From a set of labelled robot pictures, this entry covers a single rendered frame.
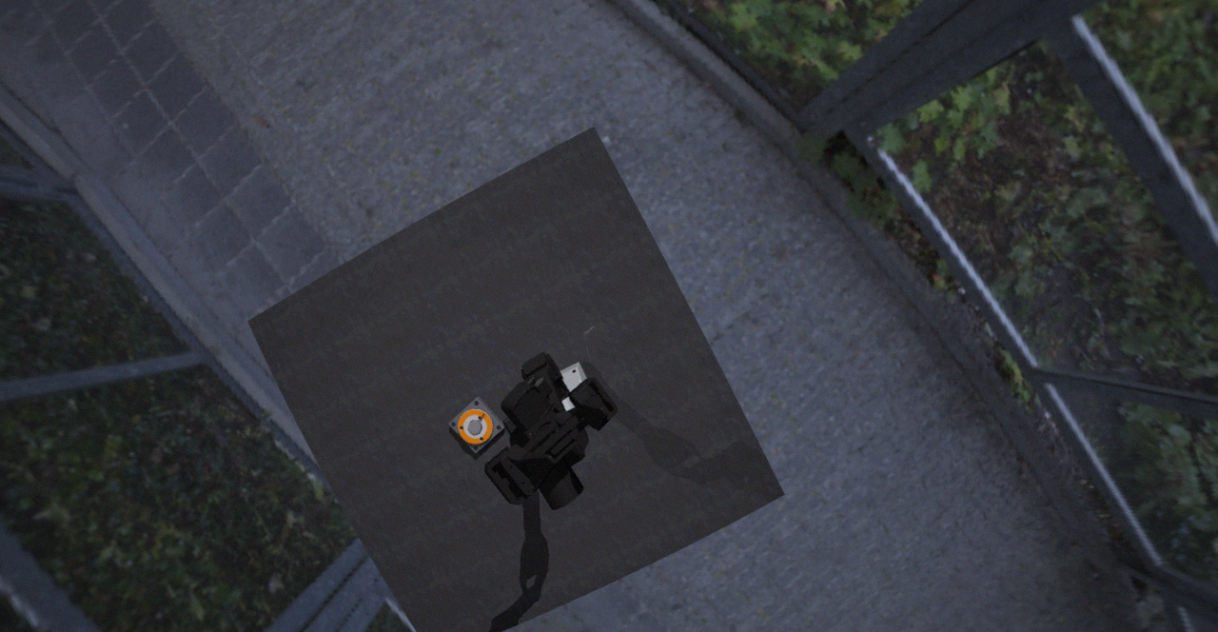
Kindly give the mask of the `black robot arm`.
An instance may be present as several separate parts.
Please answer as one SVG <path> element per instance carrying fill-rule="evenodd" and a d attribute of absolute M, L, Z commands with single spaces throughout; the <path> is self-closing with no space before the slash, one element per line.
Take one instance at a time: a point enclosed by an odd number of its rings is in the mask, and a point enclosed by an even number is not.
<path fill-rule="evenodd" d="M 523 436 L 523 432 L 529 431 L 533 423 L 544 416 L 544 412 L 552 409 L 564 421 L 572 416 L 572 412 L 566 412 L 561 402 L 568 398 L 568 386 L 561 380 L 560 368 L 554 364 L 549 354 L 533 356 L 521 367 L 523 382 L 513 386 L 512 392 L 501 402 L 501 409 L 505 412 L 503 424 L 505 431 L 510 434 L 512 446 L 519 444 L 515 434 L 520 431 Z M 571 466 L 583 460 L 583 448 L 590 440 L 583 430 L 576 434 L 575 440 L 577 443 L 574 448 L 568 451 L 560 462 L 555 462 L 548 479 L 540 486 L 540 492 L 552 510 L 568 505 L 581 496 L 583 490 Z"/>

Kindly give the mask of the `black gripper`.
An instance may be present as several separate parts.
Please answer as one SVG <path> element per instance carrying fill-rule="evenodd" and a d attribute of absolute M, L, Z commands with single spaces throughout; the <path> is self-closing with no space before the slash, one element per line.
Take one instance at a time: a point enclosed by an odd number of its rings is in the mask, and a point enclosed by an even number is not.
<path fill-rule="evenodd" d="M 484 472 L 510 504 L 523 504 L 535 490 L 540 490 L 555 462 L 560 462 L 577 443 L 576 434 L 581 434 L 585 425 L 600 431 L 618 414 L 618 406 L 593 377 L 583 379 L 568 393 L 568 398 L 576 409 L 571 418 L 564 421 L 552 409 L 544 412 L 544 416 L 523 436 L 520 431 L 515 434 L 519 444 L 504 448 L 484 465 Z M 533 440 L 529 437 L 532 431 Z"/>

